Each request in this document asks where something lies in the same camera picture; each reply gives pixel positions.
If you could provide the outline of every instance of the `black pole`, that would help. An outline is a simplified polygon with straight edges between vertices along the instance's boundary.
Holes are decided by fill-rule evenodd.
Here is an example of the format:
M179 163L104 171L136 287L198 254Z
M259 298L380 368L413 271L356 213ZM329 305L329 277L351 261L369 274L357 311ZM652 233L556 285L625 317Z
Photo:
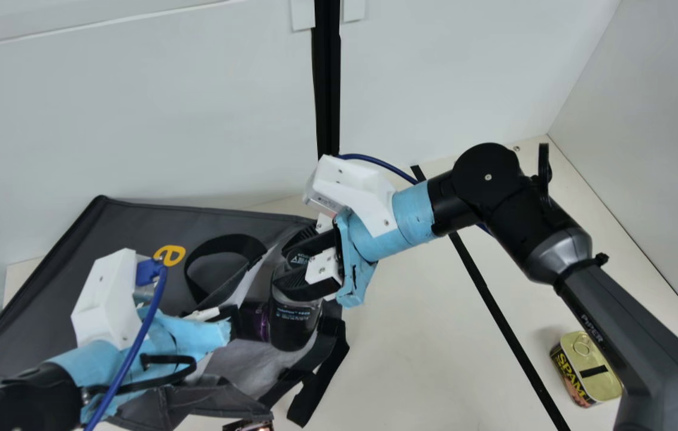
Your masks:
M341 106L340 0L315 0L312 28L312 84L315 90L317 158L339 154Z

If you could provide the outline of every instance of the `teal object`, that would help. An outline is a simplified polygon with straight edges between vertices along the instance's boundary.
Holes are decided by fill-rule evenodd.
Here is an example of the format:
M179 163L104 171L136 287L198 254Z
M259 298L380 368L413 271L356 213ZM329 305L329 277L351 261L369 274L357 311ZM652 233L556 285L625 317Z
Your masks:
M344 308L365 301L366 289L380 260L437 238L432 232L434 213L426 182L393 194L391 203L397 229L377 237L368 232L350 208L344 208L334 218L341 233L345 273L336 301Z
M146 306L137 310L141 318L144 318L145 312L147 312ZM231 329L232 324L227 320L213 323L189 321L166 316L158 310L153 324L150 325L149 338L142 343L139 353L186 355L199 361L209 352L226 346L230 341ZM47 362L53 362L65 368L79 387L109 385L128 351L129 349L119 351L107 341L93 341L51 358ZM176 365L151 365L150 368L144 370L141 363L136 360L131 366L130 373L123 380L123 384L167 376L175 371L177 371ZM143 392L115 396L107 408L106 415L115 415L120 404L142 395ZM95 396L92 403L81 409L81 423L89 422L93 412L97 409L98 398L101 398L101 395Z

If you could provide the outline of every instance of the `white bracket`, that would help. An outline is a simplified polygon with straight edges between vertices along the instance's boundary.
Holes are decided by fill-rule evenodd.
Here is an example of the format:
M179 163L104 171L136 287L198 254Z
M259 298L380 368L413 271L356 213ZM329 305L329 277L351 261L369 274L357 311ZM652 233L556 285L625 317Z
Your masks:
M134 343L142 326L132 296L138 260L123 248L92 265L70 316L79 347L104 340L122 350Z
M323 156L309 177L303 201L331 218L349 207L377 237L397 229L391 205L395 192L377 169Z
M315 256L309 259L309 263L306 264L304 280L309 284L315 284L328 278L336 280L339 286L344 285L344 276L342 276L339 270L339 261L336 260L336 247L331 247L320 254L315 254Z
M290 0L291 27L295 32L308 30L315 26L315 1Z
M344 22L360 21L366 17L366 0L344 0Z

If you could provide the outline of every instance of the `screw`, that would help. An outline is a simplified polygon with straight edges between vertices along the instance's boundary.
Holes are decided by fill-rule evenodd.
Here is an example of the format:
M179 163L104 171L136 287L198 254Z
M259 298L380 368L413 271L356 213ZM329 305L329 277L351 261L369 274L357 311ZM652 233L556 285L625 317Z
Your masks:
M87 406L92 401L92 395L87 390L81 391L81 401L83 401L84 406Z

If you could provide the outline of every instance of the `white wall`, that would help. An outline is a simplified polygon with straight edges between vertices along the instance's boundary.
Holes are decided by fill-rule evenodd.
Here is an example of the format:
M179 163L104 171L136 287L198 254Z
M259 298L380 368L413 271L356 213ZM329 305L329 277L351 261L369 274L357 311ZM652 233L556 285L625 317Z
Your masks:
M342 151L409 165L546 133L617 3L369 0L341 28ZM101 0L57 6L81 4ZM42 256L97 194L242 207L298 193L314 99L311 37L292 33L289 5L0 42L0 290L5 265Z
M550 135L678 292L678 2L621 3Z
M342 25L341 147L410 166L546 134L619 0L368 0Z
M43 256L98 194L242 207L300 189L309 52L288 0L0 44L0 303L5 265Z

